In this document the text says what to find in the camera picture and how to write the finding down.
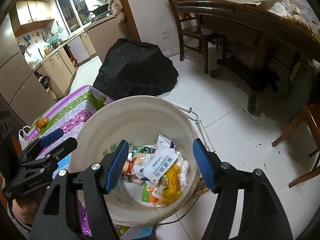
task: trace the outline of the bucket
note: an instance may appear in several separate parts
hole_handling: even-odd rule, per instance
[[[154,225],[186,204],[200,176],[192,151],[197,133],[185,114],[171,103],[151,96],[134,96],[100,109],[84,124],[77,136],[78,147],[71,154],[70,173],[100,163],[103,156],[113,152],[122,139],[129,143],[132,150],[133,145],[156,145],[159,134],[170,139],[189,162],[188,186],[173,204],[150,207],[141,201],[143,186],[120,179],[116,188],[104,196],[112,221],[116,224],[135,227]],[[85,205],[82,191],[78,192],[78,197]]]

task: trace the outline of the blue bowl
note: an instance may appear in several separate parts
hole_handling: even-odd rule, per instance
[[[56,42],[59,39],[59,35],[54,35],[50,39],[47,40],[47,43],[52,45],[54,42]]]

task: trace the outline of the dark wooden table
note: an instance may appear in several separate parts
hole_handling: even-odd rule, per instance
[[[277,91],[279,76],[269,69],[274,52],[288,45],[304,58],[320,61],[320,42],[290,20],[252,5],[228,1],[177,2],[181,13],[201,16],[205,29],[221,33],[237,41],[233,57],[218,59],[218,68],[210,72],[217,77],[226,67],[237,74],[250,87],[248,110],[255,110],[257,94],[271,84]]]

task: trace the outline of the wall outlet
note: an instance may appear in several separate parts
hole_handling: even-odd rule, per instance
[[[168,32],[163,32],[163,33],[161,33],[161,37],[162,37],[162,39],[167,39],[167,38],[169,38],[169,33]]]

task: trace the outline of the countertop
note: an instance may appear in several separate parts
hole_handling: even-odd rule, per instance
[[[52,57],[55,53],[58,52],[59,49],[61,49],[62,47],[66,46],[70,41],[74,40],[76,37],[80,36],[82,33],[85,33],[86,31],[90,30],[91,28],[107,21],[110,20],[112,18],[114,18],[115,16],[113,14],[104,17],[98,21],[95,21],[93,23],[91,23],[90,25],[88,25],[87,27],[85,27],[83,30],[79,31],[77,34],[71,35],[70,37],[64,39],[64,42],[57,47],[53,52],[51,52],[48,56],[46,56],[45,58],[43,58],[37,65],[36,67],[33,69],[33,72],[35,72],[45,61],[47,61],[50,57]]]

